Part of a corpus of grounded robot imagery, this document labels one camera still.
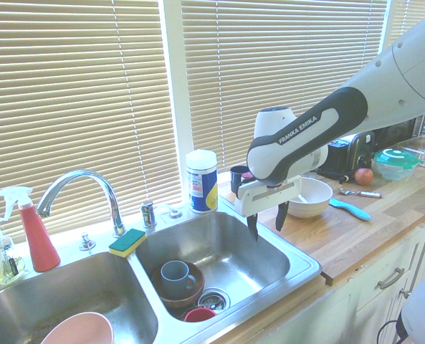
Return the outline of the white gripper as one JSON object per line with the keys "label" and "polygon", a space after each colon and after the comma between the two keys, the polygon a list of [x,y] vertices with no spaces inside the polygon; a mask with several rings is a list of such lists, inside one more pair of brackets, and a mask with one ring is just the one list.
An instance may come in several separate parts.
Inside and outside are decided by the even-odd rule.
{"label": "white gripper", "polygon": [[257,219],[258,213],[273,206],[278,206],[275,220],[275,229],[281,231],[284,225],[289,202],[298,196],[302,187],[302,178],[295,176],[287,179],[274,188],[261,181],[251,181],[238,187],[234,210],[243,217],[247,217],[247,226],[254,240],[258,241]]}

